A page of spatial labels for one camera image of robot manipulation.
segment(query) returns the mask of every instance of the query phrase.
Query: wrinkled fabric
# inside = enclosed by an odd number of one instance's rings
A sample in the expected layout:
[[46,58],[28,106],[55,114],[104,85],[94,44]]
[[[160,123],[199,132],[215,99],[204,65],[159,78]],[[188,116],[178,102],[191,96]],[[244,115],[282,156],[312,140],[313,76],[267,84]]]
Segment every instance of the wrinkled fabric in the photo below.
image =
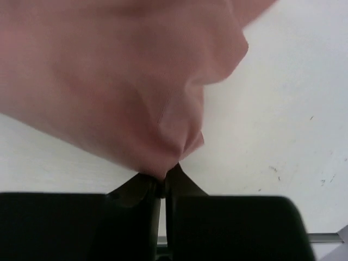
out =
[[274,0],[0,0],[0,113],[159,179]]

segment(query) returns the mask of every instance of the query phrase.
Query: white table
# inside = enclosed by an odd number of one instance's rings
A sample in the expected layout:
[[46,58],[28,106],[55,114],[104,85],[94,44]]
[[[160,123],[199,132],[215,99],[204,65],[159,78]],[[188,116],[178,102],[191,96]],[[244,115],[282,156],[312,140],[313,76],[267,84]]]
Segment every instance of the white table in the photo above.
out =
[[[280,0],[245,35],[245,59],[206,88],[206,145],[182,166],[208,193],[284,195],[309,232],[335,232],[348,223],[348,1]],[[0,191],[109,192],[134,174],[0,115]]]

